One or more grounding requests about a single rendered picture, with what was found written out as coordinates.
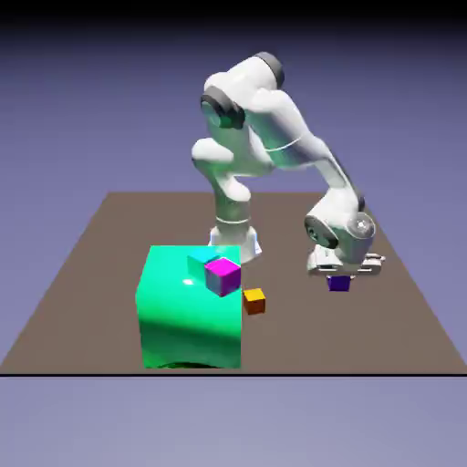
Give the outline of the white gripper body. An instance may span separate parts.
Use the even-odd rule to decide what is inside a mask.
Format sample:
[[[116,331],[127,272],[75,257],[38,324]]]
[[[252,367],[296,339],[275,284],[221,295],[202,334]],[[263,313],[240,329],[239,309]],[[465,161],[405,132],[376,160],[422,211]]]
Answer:
[[[310,275],[323,276],[358,276],[378,275],[382,269],[380,263],[364,263],[362,265],[314,265],[308,267]]]

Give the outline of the small orange cube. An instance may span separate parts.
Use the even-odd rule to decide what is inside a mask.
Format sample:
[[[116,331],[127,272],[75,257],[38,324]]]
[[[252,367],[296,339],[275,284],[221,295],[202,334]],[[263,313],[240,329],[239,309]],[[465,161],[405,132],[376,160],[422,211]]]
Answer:
[[[265,294],[261,288],[245,289],[243,291],[243,304],[249,316],[265,312]]]

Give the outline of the small magenta cube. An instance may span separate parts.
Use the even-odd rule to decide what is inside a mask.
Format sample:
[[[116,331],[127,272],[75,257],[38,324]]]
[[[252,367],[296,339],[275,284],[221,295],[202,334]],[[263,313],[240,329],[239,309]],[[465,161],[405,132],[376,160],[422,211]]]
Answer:
[[[220,257],[204,267],[206,287],[223,297],[241,286],[241,266],[226,257]]]

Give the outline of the small cyan cube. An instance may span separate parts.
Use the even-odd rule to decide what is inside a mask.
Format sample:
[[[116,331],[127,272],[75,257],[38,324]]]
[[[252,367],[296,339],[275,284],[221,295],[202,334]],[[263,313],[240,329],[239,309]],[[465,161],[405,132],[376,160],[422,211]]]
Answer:
[[[203,281],[205,279],[205,266],[219,257],[219,254],[211,246],[201,246],[191,250],[187,255],[189,275],[198,281]]]

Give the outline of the large green box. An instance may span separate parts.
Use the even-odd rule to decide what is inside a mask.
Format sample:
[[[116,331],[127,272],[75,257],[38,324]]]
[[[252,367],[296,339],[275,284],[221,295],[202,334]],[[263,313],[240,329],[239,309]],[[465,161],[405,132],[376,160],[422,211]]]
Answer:
[[[241,367],[242,288],[220,297],[189,275],[187,255],[201,246],[149,250],[135,295],[144,368]],[[239,246],[212,248],[240,265]]]

